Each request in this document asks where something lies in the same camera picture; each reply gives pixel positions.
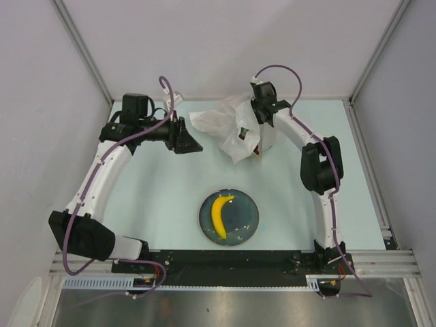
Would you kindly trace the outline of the white plastic bag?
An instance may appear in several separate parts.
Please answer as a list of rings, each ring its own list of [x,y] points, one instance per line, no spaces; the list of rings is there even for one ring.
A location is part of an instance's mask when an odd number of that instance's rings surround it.
[[[253,156],[261,158],[283,139],[269,124],[258,123],[250,100],[247,94],[233,95],[218,101],[210,110],[189,114],[192,126],[212,136],[234,164]],[[249,130],[244,140],[238,137],[241,127]]]

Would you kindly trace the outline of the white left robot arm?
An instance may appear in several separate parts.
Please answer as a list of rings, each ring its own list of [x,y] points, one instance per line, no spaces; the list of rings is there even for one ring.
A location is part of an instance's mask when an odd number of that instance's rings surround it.
[[[121,109],[116,111],[99,135],[95,159],[79,190],[63,211],[50,214],[48,223],[64,256],[79,255],[91,260],[127,260],[136,272],[151,263],[143,251],[143,240],[116,235],[104,224],[106,205],[123,168],[143,142],[163,142],[176,154],[202,151],[190,135],[185,118],[163,107],[162,119],[147,95],[127,93]]]

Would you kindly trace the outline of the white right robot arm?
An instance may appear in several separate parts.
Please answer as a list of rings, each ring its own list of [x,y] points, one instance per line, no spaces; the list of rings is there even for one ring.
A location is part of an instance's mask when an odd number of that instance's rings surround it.
[[[334,136],[323,137],[299,119],[289,102],[277,99],[271,82],[253,77],[250,85],[258,123],[279,130],[301,152],[300,179],[315,207],[314,264],[321,273],[331,273],[346,253],[337,217],[337,194],[344,175],[340,142]]]

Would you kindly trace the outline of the blue ceramic plate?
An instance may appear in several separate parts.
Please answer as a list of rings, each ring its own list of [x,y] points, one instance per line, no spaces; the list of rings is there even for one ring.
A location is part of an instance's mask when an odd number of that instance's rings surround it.
[[[225,240],[218,237],[211,219],[211,207],[218,196],[234,196],[234,199],[222,210],[227,233]],[[245,192],[237,189],[221,189],[203,201],[198,220],[201,231],[209,241],[224,247],[234,247],[247,242],[255,234],[260,223],[260,212],[255,201]]]

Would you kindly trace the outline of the fake yellow banana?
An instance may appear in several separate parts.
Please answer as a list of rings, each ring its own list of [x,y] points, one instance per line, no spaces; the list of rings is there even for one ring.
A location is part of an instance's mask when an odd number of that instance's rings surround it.
[[[234,199],[234,196],[218,196],[212,204],[211,207],[211,219],[212,224],[217,233],[218,237],[225,240],[227,238],[227,233],[225,230],[222,210],[223,207]]]

